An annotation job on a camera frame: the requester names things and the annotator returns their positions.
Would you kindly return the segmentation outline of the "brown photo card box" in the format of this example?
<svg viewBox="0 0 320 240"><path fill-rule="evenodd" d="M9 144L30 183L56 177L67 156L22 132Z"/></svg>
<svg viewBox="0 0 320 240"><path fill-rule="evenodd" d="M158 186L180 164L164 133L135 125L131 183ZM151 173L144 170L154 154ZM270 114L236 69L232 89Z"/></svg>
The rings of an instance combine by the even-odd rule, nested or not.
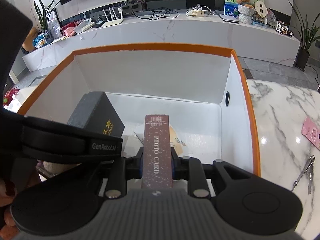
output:
<svg viewBox="0 0 320 240"><path fill-rule="evenodd" d="M169 117L164 114L145 116L142 187L173 187Z"/></svg>

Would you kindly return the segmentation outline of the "cream bear plush with flowers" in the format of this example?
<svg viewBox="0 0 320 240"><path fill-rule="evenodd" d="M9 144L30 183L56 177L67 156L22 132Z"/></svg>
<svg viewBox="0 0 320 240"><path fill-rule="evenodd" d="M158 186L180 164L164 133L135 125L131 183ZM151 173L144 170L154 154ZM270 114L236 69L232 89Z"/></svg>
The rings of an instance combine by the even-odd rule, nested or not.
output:
<svg viewBox="0 0 320 240"><path fill-rule="evenodd" d="M77 164L56 164L47 161L38 161L36 169L41 176L49 179L76 166Z"/></svg>

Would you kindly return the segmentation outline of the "red feather toy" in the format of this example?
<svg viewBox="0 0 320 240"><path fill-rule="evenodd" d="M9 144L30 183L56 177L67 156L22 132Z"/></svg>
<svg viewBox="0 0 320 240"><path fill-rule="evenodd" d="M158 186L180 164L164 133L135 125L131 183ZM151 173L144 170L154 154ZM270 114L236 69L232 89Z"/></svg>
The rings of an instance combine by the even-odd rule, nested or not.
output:
<svg viewBox="0 0 320 240"><path fill-rule="evenodd" d="M12 88L6 92L6 94L3 96L3 106L8 106L14 99L14 97L19 93L18 88Z"/></svg>

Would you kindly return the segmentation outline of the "black gift box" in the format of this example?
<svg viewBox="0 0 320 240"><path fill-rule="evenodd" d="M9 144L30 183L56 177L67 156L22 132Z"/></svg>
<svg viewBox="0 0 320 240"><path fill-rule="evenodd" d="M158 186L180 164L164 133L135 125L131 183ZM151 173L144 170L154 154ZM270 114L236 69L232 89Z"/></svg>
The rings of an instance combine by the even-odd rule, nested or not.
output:
<svg viewBox="0 0 320 240"><path fill-rule="evenodd" d="M122 137L125 125L104 92L89 92L81 98L67 124L89 132Z"/></svg>

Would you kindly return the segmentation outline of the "orange storage box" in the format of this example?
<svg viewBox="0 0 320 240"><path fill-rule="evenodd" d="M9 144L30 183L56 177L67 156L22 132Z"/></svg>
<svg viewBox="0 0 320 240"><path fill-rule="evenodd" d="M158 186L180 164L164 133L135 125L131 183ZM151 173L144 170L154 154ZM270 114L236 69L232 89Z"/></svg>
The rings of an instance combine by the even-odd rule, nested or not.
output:
<svg viewBox="0 0 320 240"><path fill-rule="evenodd" d="M166 114L179 141L205 163L224 159L261 173L257 125L246 78L231 48L132 43L79 49L63 59L18 113L66 123L81 97L105 92L125 124Z"/></svg>

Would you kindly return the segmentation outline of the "potted plant left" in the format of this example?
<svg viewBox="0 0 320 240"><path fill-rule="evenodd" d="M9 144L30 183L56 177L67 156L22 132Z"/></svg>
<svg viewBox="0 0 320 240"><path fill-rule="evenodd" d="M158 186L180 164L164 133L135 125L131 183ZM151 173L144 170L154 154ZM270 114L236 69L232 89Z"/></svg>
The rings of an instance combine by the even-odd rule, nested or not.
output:
<svg viewBox="0 0 320 240"><path fill-rule="evenodd" d="M40 23L46 44L51 44L55 39L62 36L61 24L56 12L58 4L59 2L55 2L55 0L52 0L47 6L45 6L41 0L37 3L34 1L37 20Z"/></svg>

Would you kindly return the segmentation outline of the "pink card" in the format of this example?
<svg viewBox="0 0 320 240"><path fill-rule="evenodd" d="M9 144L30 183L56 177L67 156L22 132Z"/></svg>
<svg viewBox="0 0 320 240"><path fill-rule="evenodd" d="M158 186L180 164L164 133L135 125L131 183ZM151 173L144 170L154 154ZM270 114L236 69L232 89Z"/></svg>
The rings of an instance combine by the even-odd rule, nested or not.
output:
<svg viewBox="0 0 320 240"><path fill-rule="evenodd" d="M308 116L303 122L301 134L310 141L315 148L320 150L319 127Z"/></svg>

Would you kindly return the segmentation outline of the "white wifi router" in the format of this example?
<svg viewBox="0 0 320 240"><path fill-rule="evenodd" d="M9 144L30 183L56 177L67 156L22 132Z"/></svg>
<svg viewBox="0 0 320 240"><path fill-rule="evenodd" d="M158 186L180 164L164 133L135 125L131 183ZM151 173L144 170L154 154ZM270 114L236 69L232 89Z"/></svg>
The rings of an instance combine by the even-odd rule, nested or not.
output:
<svg viewBox="0 0 320 240"><path fill-rule="evenodd" d="M122 5L118 8L118 12L120 13L120 16L116 14L116 11L114 7L108 7L109 15L107 15L107 12L105 9L103 9L103 13L105 15L106 22L101 26L102 28L118 25L123 22L123 9Z"/></svg>

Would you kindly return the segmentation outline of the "white power strip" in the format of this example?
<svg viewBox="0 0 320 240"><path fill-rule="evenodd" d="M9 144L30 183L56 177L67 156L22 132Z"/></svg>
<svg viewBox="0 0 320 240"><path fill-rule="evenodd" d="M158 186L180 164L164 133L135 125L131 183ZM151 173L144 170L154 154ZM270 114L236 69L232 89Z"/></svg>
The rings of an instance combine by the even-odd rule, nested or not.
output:
<svg viewBox="0 0 320 240"><path fill-rule="evenodd" d="M185 13L188 17L204 17L215 15L215 12L205 5L197 5L187 10Z"/></svg>

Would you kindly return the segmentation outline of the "white woven pots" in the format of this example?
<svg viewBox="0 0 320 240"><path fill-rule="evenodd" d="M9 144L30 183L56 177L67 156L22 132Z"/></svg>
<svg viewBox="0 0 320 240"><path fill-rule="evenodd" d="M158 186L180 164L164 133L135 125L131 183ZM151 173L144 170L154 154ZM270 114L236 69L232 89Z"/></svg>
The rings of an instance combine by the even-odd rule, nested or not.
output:
<svg viewBox="0 0 320 240"><path fill-rule="evenodd" d="M252 24L254 7L250 4L238 5L239 21L244 24Z"/></svg>

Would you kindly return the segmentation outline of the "black white cow pattern item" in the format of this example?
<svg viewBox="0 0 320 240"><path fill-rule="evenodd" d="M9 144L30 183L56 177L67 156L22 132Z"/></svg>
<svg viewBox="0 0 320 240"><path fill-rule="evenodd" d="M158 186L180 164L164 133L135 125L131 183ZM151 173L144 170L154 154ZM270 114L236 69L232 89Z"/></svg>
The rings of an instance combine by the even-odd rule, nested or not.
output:
<svg viewBox="0 0 320 240"><path fill-rule="evenodd" d="M286 35L288 37L293 36L293 32L289 29L289 26L281 21L277 21L276 32L280 35Z"/></svg>

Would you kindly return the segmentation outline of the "potted green plant right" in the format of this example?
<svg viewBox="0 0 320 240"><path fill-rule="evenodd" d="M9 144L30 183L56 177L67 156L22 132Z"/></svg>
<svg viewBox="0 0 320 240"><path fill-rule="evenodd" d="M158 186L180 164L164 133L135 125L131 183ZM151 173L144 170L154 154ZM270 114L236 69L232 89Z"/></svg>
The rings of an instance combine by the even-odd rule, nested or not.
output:
<svg viewBox="0 0 320 240"><path fill-rule="evenodd" d="M298 26L291 24L290 27L295 29L300 40L299 50L295 60L295 66L305 71L306 64L310 57L309 49L313 43L319 40L319 26L316 25L316 21L319 19L320 13L314 18L312 23L309 23L308 16L302 16L295 2L289 2L296 19L298 20Z"/></svg>

